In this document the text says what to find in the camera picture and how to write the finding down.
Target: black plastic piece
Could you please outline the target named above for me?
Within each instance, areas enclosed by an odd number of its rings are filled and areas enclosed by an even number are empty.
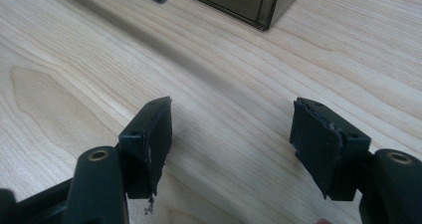
[[[170,104],[167,97],[145,105],[116,148],[97,147],[80,156],[73,179],[19,203],[10,190],[0,189],[0,223],[127,223],[126,191],[150,198],[152,211],[151,195],[171,145]]]
[[[114,147],[96,147],[78,158],[62,223],[128,223],[120,160]]]
[[[291,143],[324,197],[362,193],[363,224],[422,223],[422,163],[402,151],[368,151],[370,138],[324,105],[295,102]]]
[[[165,157],[170,149],[171,98],[146,104],[118,136],[127,197],[157,194]]]
[[[355,167],[367,154],[369,136],[326,106],[298,98],[290,142],[324,198],[353,200]]]
[[[388,219],[384,223],[422,223],[422,162],[402,151],[381,149],[374,154],[372,170]]]

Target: black plastic part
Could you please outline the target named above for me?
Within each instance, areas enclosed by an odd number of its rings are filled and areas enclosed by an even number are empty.
[[[383,223],[422,223],[422,162],[401,151],[381,149],[375,152],[372,169],[388,219]]]
[[[326,106],[298,98],[290,142],[324,198],[353,200],[356,166],[366,157],[369,136]]]
[[[157,194],[165,157],[171,146],[171,98],[146,104],[118,136],[125,190],[132,199]]]
[[[19,203],[9,201],[8,208],[5,206],[0,208],[2,210],[0,211],[0,223],[61,223],[70,186],[71,180],[67,180]],[[5,198],[10,200],[10,194],[9,197],[3,195],[0,197],[1,200],[5,200]]]
[[[362,224],[388,224],[387,212],[382,200],[362,196],[359,204],[359,213]]]
[[[114,147],[96,147],[78,158],[62,223],[128,223],[120,160]]]

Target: wooden table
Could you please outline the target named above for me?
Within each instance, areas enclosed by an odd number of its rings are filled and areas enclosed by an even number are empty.
[[[171,96],[155,211],[131,223],[358,223],[289,144],[319,101],[422,158],[422,0],[297,0],[266,33],[193,0],[0,0],[0,186],[22,200]]]

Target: wood grain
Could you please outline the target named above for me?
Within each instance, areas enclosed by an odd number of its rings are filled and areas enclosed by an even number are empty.
[[[289,144],[293,100],[326,104],[371,150],[422,158],[422,0],[297,0],[267,33],[193,0],[0,0],[0,186],[18,200],[173,98],[153,215],[131,223],[358,223]]]

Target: light wood surface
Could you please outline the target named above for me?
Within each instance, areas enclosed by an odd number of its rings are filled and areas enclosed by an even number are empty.
[[[297,0],[267,33],[193,0],[0,0],[0,36],[0,186],[18,200],[164,96],[173,145],[131,223],[358,223],[360,194],[323,200],[295,158],[297,97],[422,158],[422,0]]]

